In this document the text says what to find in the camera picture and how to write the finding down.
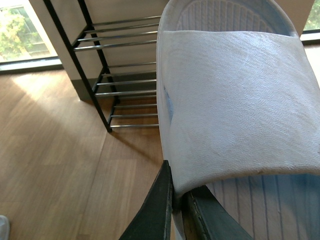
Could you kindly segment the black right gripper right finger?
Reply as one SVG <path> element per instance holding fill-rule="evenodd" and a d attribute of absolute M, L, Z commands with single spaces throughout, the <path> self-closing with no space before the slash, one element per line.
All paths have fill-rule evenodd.
<path fill-rule="evenodd" d="M 183 195 L 181 213 L 187 240 L 252 239 L 205 185 Z"/>

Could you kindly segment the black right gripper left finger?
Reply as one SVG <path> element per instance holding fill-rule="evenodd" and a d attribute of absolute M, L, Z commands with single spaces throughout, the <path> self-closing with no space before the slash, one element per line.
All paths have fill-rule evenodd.
<path fill-rule="evenodd" d="M 164 160 L 160 170 L 121 240 L 169 240 L 171 238 L 173 180 L 171 167 Z"/>

